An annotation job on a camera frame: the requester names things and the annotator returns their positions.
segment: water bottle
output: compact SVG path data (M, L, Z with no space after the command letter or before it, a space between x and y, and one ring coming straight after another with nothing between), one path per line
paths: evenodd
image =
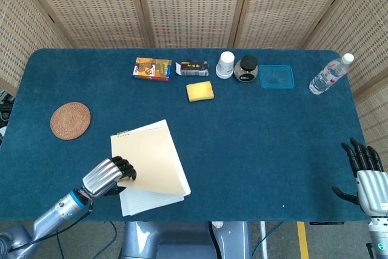
M344 76L349 64L353 62L352 54L345 54L342 58L334 59L329 62L323 70L311 80L309 89L314 94L321 94Z

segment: cable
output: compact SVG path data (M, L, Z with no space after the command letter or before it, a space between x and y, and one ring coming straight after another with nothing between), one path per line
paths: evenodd
M122 255L122 247L121 247L121 250L120 250L120 253L119 253L119 256L117 257L117 259L121 259L121 255Z
M89 201L93 201L92 198L83 189L78 189L78 192L86 197Z
M216 236L214 235L212 222L209 221L209 222L207 222L207 224L209 226L210 237L212 238L214 248L216 249L217 259L222 259L221 250L219 249L219 245L218 245Z
M88 215L90 215L90 214L92 213L92 210L93 210L93 203L90 204L89 210L87 211L87 213L85 213L81 218L79 218L79 219L76 220L74 223L72 223L69 227L65 227L63 230L59 231L58 233L54 233L54 234L51 234L51 235L43 236L42 238L39 238L39 239L37 239L37 240L35 240L35 241L29 242L29 243L24 244L24 245L22 245L22 246L20 246L20 247L17 247L17 248L13 248L13 249L9 250L9 252L14 252L14 251L23 249L23 248L28 247L28 246L30 246L30 245L32 245L32 244L39 243L39 242L41 242L41 241L47 240L47 239L49 239L49 238L52 238L52 237L56 236L56 234L59 235L59 234L65 232L65 231L69 230L71 227L75 226L75 225L78 224L80 221L82 221L84 218L86 218Z
M65 255L63 254L63 250L62 250L62 246L61 246L61 241L59 240L58 229L56 230L56 241L58 243L59 251L61 251L62 259L65 259Z
M271 230L271 231L270 231L263 239L261 239L261 240L259 241L259 243L257 243L256 248L255 248L255 250L254 250L253 253L252 253L252 258L255 257L256 251L259 249L261 243L262 243L264 240L266 240L266 239L268 239L269 237L271 237L271 235L272 235L273 233L275 233L275 232L282 226L283 223L284 223L283 221L280 222L279 225L277 225L276 227L274 227L274 228L273 228L273 229L272 229L272 230Z
M109 223L112 225L113 229L115 230L115 236L113 237L112 241L110 241L105 247L103 247L100 251L98 251L98 253L93 257L93 259L96 259L98 256L100 256L106 249L110 247L110 245L112 245L116 241L116 238L117 238L116 226L115 224L113 224L112 221L110 221Z
M6 119L6 118L3 118L1 112L0 112L0 119L1 119L2 121L9 121L9 120L10 120L10 118L7 118L7 119Z

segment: wicker coaster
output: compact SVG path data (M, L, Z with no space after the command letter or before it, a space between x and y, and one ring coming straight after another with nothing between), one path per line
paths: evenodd
M82 103L67 103L55 110L50 127L54 135L62 140L81 136L90 124L90 111Z

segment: open notebook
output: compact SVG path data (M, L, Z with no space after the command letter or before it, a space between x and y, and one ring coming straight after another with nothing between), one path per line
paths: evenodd
M165 120L111 136L112 156L127 159L136 180L121 179L123 217L177 203L191 193Z

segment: bottle label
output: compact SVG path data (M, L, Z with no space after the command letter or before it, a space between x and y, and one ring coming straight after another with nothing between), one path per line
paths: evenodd
M248 82L248 81L252 81L253 79L255 79L255 76L253 74L250 74L250 73L245 73L245 74L242 74L239 77L239 79L242 82Z
M337 80L339 80L340 77L335 77L333 74L330 73L329 69L334 69L336 66L338 66L340 63L337 61L332 61L328 63L328 65L322 70L322 78L326 84L333 84Z

